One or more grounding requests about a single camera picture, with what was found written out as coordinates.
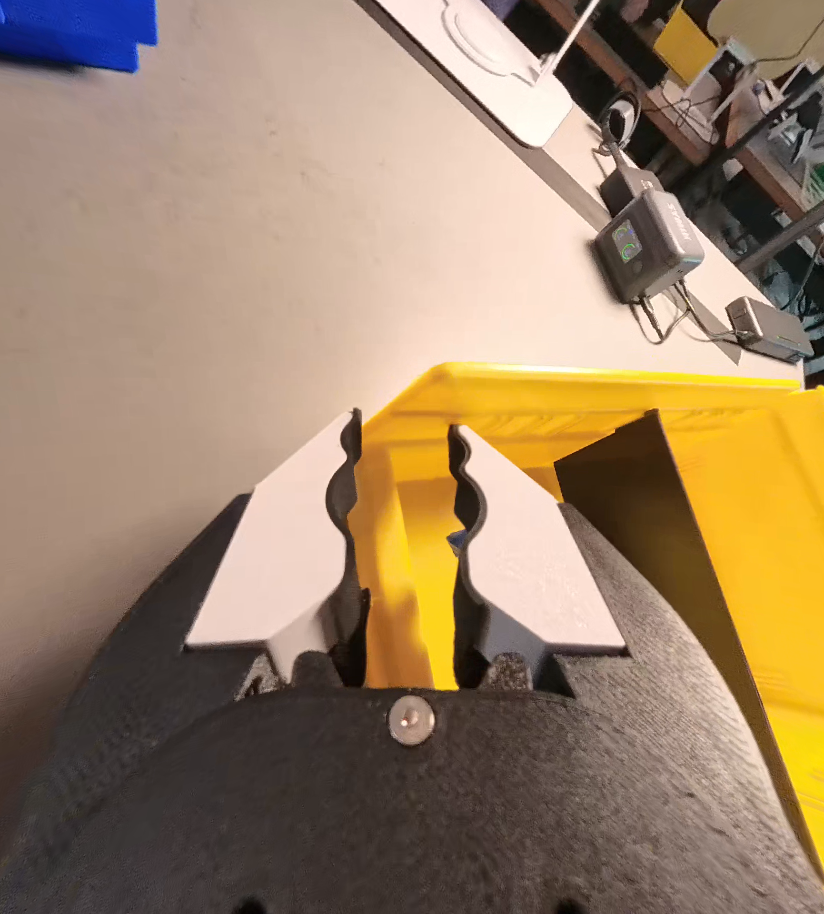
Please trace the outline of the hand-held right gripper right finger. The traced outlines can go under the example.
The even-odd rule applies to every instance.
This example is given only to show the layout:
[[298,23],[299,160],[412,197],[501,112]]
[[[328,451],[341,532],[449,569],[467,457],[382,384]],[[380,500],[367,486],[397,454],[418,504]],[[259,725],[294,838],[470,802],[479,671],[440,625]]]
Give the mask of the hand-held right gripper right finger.
[[453,673],[475,689],[501,656],[528,686],[557,685],[557,656],[625,656],[627,644],[563,511],[543,486],[472,428],[447,435],[456,482]]

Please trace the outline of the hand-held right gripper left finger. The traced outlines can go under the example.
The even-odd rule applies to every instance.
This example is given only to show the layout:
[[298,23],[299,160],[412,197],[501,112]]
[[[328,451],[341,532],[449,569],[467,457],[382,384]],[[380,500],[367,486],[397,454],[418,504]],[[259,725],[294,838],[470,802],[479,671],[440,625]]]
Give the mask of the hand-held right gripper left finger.
[[305,652],[364,686],[370,593],[349,514],[358,502],[360,409],[340,413],[259,482],[185,639],[191,650],[258,648],[292,680]]

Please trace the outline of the yellow plastic bin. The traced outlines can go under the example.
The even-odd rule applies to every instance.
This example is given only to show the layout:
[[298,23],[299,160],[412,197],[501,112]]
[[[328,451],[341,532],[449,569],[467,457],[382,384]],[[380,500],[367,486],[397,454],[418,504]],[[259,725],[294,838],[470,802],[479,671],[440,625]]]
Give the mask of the yellow plastic bin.
[[555,462],[656,409],[824,867],[824,389],[488,363],[429,369],[363,426],[350,516],[368,685],[454,689],[451,425],[559,501]]

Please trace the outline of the blue plastic bin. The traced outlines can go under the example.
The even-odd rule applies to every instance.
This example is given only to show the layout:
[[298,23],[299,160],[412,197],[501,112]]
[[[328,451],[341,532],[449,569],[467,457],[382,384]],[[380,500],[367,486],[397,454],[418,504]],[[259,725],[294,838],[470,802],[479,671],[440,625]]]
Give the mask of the blue plastic bin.
[[0,1],[0,58],[134,73],[155,1]]

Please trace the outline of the small grey box device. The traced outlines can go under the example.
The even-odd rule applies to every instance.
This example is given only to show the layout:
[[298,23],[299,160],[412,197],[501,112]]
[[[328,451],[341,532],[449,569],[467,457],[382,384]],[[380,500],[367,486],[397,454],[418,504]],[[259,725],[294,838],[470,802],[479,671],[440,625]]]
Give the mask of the small grey box device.
[[743,349],[789,364],[814,355],[806,331],[794,314],[748,296],[727,304],[725,313],[732,337]]

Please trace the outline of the grey portable power station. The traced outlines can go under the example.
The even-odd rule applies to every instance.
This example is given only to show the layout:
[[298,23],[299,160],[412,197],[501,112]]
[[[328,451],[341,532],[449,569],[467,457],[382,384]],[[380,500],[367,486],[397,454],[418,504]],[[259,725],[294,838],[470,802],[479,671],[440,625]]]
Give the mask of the grey portable power station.
[[680,202],[647,189],[628,203],[591,243],[608,289],[631,303],[675,287],[703,263],[705,250]]

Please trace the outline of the dark flat box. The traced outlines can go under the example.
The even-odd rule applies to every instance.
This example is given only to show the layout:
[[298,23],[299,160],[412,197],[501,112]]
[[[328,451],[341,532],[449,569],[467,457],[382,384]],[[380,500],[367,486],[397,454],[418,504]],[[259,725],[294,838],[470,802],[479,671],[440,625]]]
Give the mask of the dark flat box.
[[625,166],[607,175],[599,194],[610,216],[615,217],[646,190],[663,190],[657,176],[646,169]]

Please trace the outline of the yellow box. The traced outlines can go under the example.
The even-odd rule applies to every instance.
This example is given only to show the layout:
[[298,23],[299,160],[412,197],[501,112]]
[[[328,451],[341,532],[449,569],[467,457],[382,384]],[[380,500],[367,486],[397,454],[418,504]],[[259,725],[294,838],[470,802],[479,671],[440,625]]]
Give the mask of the yellow box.
[[684,88],[690,88],[714,62],[720,50],[679,2],[653,43],[653,53]]

